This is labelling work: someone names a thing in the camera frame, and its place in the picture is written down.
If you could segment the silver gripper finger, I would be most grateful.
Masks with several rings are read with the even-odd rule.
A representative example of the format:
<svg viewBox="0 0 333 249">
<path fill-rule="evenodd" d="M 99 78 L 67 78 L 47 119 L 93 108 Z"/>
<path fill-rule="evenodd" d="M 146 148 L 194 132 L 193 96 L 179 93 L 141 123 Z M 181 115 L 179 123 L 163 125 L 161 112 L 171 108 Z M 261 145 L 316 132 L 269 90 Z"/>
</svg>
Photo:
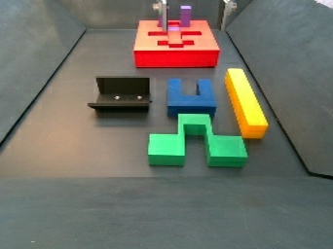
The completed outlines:
<svg viewBox="0 0 333 249">
<path fill-rule="evenodd" d="M 167 0 L 157 0 L 153 9 L 159 13 L 159 27 L 167 32 Z"/>
<path fill-rule="evenodd" d="M 224 9 L 222 9 L 222 20 L 221 20 L 221 29 L 225 29 L 228 18 L 232 13 L 237 10 L 237 0 L 222 0 Z"/>
</svg>

